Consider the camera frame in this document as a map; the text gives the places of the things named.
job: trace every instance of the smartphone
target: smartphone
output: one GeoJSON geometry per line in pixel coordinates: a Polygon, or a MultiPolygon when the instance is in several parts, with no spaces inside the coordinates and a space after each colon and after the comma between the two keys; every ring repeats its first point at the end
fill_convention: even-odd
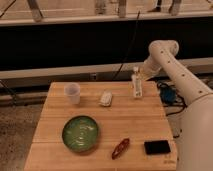
{"type": "Polygon", "coordinates": [[[167,154],[170,153],[170,147],[167,140],[145,141],[144,147],[146,154],[167,154]]]}

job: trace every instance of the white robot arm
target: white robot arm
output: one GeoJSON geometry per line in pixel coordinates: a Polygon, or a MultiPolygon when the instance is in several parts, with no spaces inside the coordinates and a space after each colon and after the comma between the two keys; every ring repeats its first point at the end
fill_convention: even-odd
{"type": "Polygon", "coordinates": [[[141,76],[147,80],[162,67],[188,105],[181,117],[177,171],[212,171],[213,91],[174,58],[178,50],[176,41],[152,42],[141,76]]]}

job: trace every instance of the wooden table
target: wooden table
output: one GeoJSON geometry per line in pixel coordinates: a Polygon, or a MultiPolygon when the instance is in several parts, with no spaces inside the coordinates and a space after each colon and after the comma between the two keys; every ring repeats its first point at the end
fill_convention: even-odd
{"type": "Polygon", "coordinates": [[[143,82],[143,98],[133,98],[131,82],[83,82],[80,104],[72,105],[63,94],[66,83],[52,83],[43,107],[25,171],[174,171],[177,150],[154,82],[143,82]],[[104,90],[113,94],[111,107],[99,106],[104,90]],[[100,126],[98,148],[78,155],[62,142],[65,123],[77,115],[88,115],[100,126]],[[130,138],[130,148],[116,160],[115,146],[130,138]],[[146,140],[167,139],[171,153],[145,154],[146,140]]]}

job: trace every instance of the plastic cup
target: plastic cup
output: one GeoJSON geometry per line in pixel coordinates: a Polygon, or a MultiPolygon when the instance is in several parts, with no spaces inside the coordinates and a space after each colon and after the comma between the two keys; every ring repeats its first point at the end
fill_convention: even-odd
{"type": "Polygon", "coordinates": [[[79,104],[80,102],[80,85],[78,83],[69,83],[64,86],[64,94],[67,96],[72,104],[79,104]]]}

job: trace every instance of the green object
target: green object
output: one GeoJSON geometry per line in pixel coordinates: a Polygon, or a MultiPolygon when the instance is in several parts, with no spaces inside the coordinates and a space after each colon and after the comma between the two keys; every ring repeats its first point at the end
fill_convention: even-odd
{"type": "Polygon", "coordinates": [[[62,139],[64,144],[74,152],[90,150],[97,142],[99,128],[94,119],[77,116],[64,126],[62,139]]]}

